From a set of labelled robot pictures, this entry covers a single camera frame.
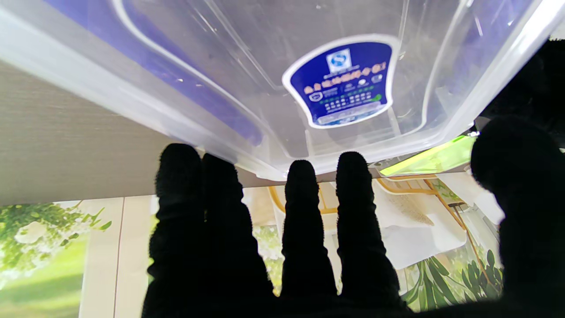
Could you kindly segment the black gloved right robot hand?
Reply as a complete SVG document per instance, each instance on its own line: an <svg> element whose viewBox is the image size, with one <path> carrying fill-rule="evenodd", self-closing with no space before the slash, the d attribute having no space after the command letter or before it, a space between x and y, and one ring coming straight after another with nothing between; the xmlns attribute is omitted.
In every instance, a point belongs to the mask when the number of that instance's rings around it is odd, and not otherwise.
<svg viewBox="0 0 565 318"><path fill-rule="evenodd" d="M274 295L252 235L232 163L187 144L161 154L158 224L143 318L562 318L565 157L543 129L518 117L489 121L471 153L476 182L505 214L500 223L502 296L414 313L399 295L385 249L364 157L337 165L341 294L324 247L316 173L290 166L285 185L281 294Z"/></svg>

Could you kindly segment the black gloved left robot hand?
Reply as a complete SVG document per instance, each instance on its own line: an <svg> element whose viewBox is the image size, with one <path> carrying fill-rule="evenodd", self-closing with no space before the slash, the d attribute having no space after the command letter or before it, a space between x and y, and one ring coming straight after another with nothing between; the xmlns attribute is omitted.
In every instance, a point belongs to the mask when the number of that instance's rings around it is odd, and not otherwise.
<svg viewBox="0 0 565 318"><path fill-rule="evenodd" d="M547 40L478 116L482 128L515 115L543 127L564 148L565 41Z"/></svg>

